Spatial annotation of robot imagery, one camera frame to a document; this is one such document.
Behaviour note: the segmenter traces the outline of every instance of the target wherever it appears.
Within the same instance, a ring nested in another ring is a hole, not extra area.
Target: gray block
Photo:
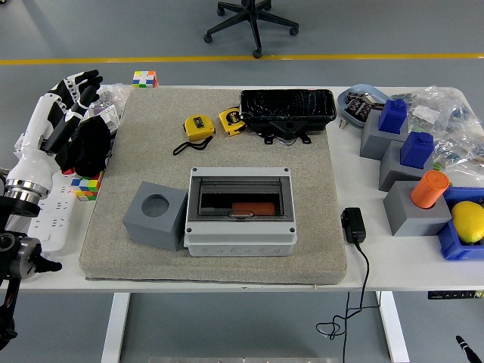
[[[383,200],[394,236],[434,236],[451,220],[444,197],[429,209],[422,209],[410,199],[418,181],[396,181]]]
[[[425,162],[423,169],[400,164],[400,150],[403,144],[401,141],[391,141],[383,155],[380,163],[380,180],[378,183],[378,189],[381,191],[389,191],[397,180],[419,181],[426,172],[433,169],[431,157]]]
[[[178,250],[187,199],[187,191],[143,181],[123,218],[130,238],[140,244]]]
[[[408,121],[403,122],[399,134],[380,131],[378,129],[378,119],[381,111],[372,110],[368,115],[365,127],[361,134],[360,157],[381,160],[391,140],[405,141],[408,137]]]

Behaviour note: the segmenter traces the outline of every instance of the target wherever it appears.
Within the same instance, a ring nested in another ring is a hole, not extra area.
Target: blue tray
[[[341,95],[338,96],[337,103],[338,107],[341,109],[343,112],[343,115],[345,118],[347,118],[353,125],[356,127],[359,127],[360,129],[363,129],[365,127],[365,123],[360,121],[359,119],[356,119],[349,113],[345,111],[345,108],[347,106],[346,103],[346,96],[350,92],[355,92],[355,93],[369,93],[372,95],[378,102],[384,104],[386,101],[390,99],[387,95],[385,95],[382,91],[377,90],[375,87],[372,85],[354,85],[353,87],[348,88],[346,91],[344,91]]]
[[[484,188],[470,187],[449,187],[444,192],[444,199],[447,202],[449,210],[462,200],[470,200],[478,203],[484,199]],[[484,246],[461,244],[457,235],[453,221],[437,234],[441,245],[441,252],[448,261],[462,261],[466,259],[484,259]]]

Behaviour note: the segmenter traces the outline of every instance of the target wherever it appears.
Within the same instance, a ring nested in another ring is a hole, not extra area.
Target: tape measure
[[[240,134],[247,125],[240,120],[239,107],[232,107],[219,114],[220,122],[229,136]]]
[[[188,140],[199,141],[215,134],[215,127],[212,120],[205,115],[193,115],[187,118],[183,124]]]

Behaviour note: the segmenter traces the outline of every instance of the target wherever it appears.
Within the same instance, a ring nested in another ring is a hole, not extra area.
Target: office chair
[[[206,31],[206,35],[203,36],[205,43],[212,42],[212,34],[217,33],[220,30],[229,28],[235,24],[239,24],[245,20],[250,23],[252,27],[252,33],[256,40],[257,49],[253,51],[253,56],[256,59],[262,56],[262,45],[260,42],[259,28],[257,27],[257,20],[264,20],[270,23],[276,23],[284,26],[290,26],[289,34],[295,36],[299,33],[299,24],[293,21],[284,19],[283,17],[277,17],[267,11],[271,10],[271,0],[262,0],[256,4],[256,0],[242,0],[242,5],[229,4],[227,2],[219,2],[217,7],[217,14],[221,17],[225,14],[225,9],[237,13],[233,17],[227,19],[223,23],[214,26]]]

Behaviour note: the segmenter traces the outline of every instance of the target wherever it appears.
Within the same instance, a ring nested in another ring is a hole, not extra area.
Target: orange cylinder
[[[410,199],[420,208],[432,208],[449,185],[450,181],[446,174],[436,170],[430,170],[425,173],[411,192]]]

